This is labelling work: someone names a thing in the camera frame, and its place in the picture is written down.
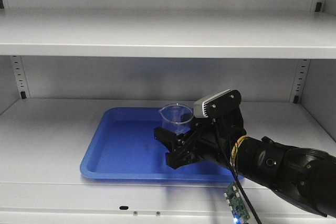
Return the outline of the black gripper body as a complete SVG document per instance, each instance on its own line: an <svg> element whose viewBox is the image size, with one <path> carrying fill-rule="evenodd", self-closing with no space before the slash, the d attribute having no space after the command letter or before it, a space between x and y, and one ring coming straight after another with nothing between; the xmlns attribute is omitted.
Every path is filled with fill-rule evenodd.
<svg viewBox="0 0 336 224"><path fill-rule="evenodd" d="M212 161L229 168L232 148L237 140L246 135L240 107L215 119L191 121L191 129L175 150L165 154L166 164L177 169L202 161Z"/></svg>

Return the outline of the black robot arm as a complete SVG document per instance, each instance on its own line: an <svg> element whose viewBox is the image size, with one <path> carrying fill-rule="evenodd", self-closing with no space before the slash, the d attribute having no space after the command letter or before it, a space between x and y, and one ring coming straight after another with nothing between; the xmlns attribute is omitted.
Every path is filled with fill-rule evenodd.
<svg viewBox="0 0 336 224"><path fill-rule="evenodd" d="M302 210L335 216L335 157L247 136L238 103L210 104L207 118L193 118L187 133L157 127L154 137L167 148L171 168L212 161Z"/></svg>

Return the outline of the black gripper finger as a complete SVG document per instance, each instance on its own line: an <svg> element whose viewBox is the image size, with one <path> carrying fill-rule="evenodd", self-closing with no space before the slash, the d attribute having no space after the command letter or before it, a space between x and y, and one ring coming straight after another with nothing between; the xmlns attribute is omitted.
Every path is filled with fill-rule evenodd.
<svg viewBox="0 0 336 224"><path fill-rule="evenodd" d="M175 147L184 137L184 133L176 134L162 127L154 129L154 138L163 144L169 151L175 150Z"/></svg>

